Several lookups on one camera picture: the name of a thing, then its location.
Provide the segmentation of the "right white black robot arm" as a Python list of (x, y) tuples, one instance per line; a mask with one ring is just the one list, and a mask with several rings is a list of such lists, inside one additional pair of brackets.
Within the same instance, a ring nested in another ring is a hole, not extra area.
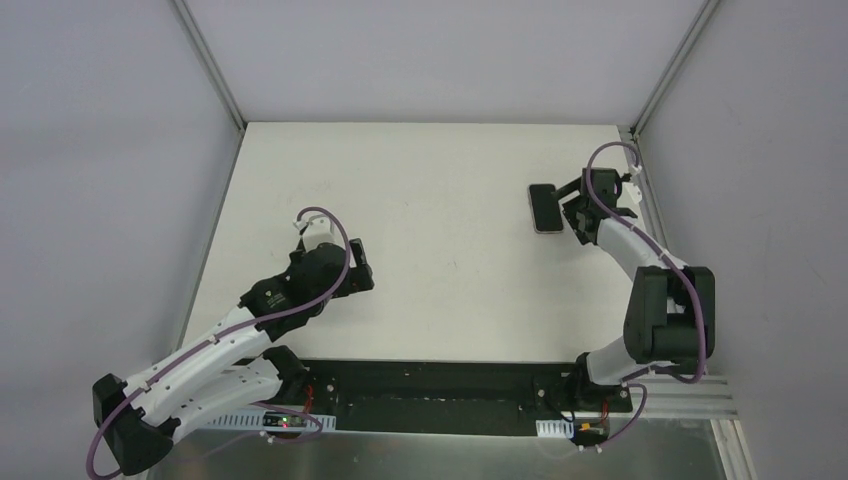
[(551, 400), (560, 409), (598, 409), (649, 372), (697, 382), (715, 343), (715, 276), (662, 248), (618, 204), (632, 184), (611, 168), (586, 168), (562, 187), (535, 186), (542, 228), (570, 227), (583, 245), (610, 255), (632, 282), (622, 334), (574, 362)]

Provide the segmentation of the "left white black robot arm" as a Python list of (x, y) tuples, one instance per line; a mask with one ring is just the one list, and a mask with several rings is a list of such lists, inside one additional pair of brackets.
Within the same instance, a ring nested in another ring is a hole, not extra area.
[(118, 474), (136, 475), (229, 408), (273, 397), (297, 402), (303, 368), (275, 341), (320, 315), (330, 300), (373, 287), (360, 239), (298, 244), (286, 270), (257, 281), (202, 337), (138, 374), (108, 373), (93, 384), (98, 435), (87, 456), (105, 442)]

